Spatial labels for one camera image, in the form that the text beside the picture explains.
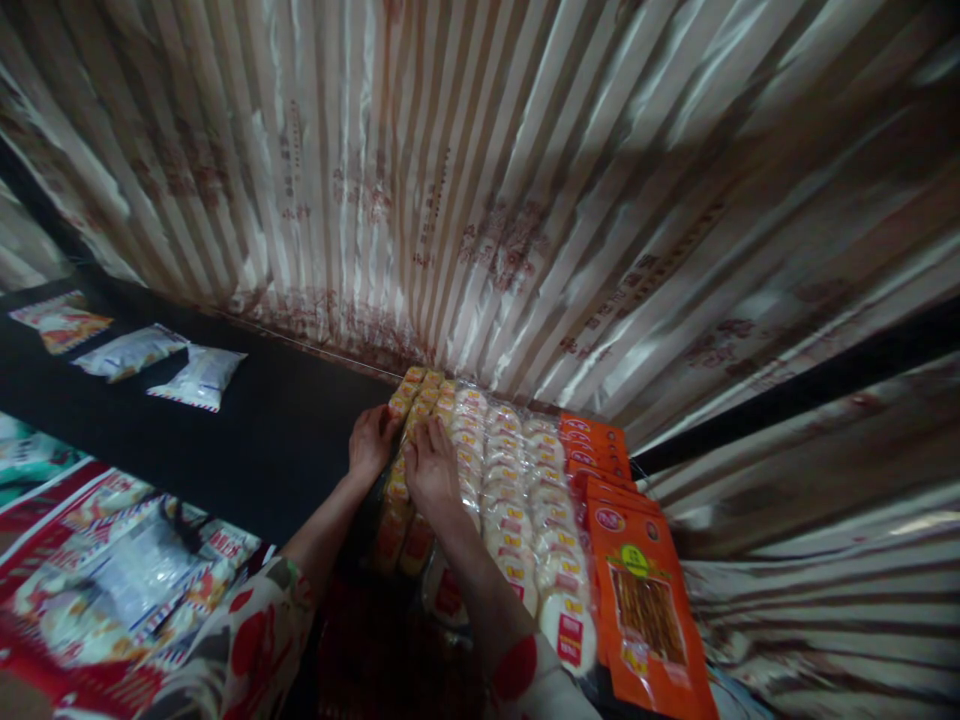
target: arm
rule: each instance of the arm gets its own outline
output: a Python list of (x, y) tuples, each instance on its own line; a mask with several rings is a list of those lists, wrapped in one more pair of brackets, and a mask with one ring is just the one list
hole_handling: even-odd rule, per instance
[(350, 436), (349, 472), (279, 553), (300, 568), (317, 602), (353, 516), (390, 458), (390, 442), (398, 427), (400, 418), (391, 418), (386, 405), (360, 416)]
[(414, 442), (404, 449), (407, 485), (457, 578), (483, 670), (493, 677), (507, 653), (537, 632), (537, 624), (500, 573), (463, 509), (456, 452), (439, 420), (432, 418), (419, 425), (414, 435)]

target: satin curtain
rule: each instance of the satin curtain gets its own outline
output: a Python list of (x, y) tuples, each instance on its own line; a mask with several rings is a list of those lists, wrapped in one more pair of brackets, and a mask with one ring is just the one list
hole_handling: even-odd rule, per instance
[(938, 3), (4, 3), (118, 277), (662, 440), (956, 291)]

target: sleeve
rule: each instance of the sleeve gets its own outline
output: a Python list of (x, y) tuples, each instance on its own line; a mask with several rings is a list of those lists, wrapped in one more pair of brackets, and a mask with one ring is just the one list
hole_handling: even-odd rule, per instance
[(275, 557), (210, 616), (184, 665), (140, 717), (275, 717), (297, 675), (313, 616), (309, 583), (296, 565)]
[(600, 718), (563, 671), (557, 653), (540, 633), (521, 640), (507, 653), (491, 686), (493, 703), (501, 718)]

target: finger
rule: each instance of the finger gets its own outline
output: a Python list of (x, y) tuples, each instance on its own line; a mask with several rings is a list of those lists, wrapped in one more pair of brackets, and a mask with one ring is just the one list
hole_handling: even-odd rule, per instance
[(403, 446), (403, 457), (407, 464), (406, 473), (409, 481), (410, 478), (416, 478), (417, 467), (420, 464), (420, 459), (417, 457), (417, 448), (413, 443), (407, 443)]
[(418, 455), (433, 452), (433, 442), (430, 440), (430, 434), (427, 432), (426, 423), (417, 423), (417, 427), (414, 430), (414, 436), (417, 439)]
[(387, 427), (383, 430), (383, 439), (387, 441), (393, 440), (393, 436), (397, 434), (397, 430), (400, 429), (402, 424), (402, 417), (391, 417), (387, 421)]
[(433, 445), (433, 449), (437, 452), (443, 451), (443, 436), (446, 433), (443, 431), (443, 426), (440, 424), (440, 418), (432, 417), (427, 422), (427, 430), (430, 432), (430, 444)]

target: striped fabric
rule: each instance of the striped fabric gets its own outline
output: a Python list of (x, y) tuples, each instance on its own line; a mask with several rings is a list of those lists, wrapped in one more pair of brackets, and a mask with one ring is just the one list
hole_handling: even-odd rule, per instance
[(960, 353), (647, 490), (705, 558), (684, 569), (708, 654), (778, 710), (960, 711)]
[(901, 0), (11, 0), (0, 132), (112, 274), (633, 449), (956, 291)]

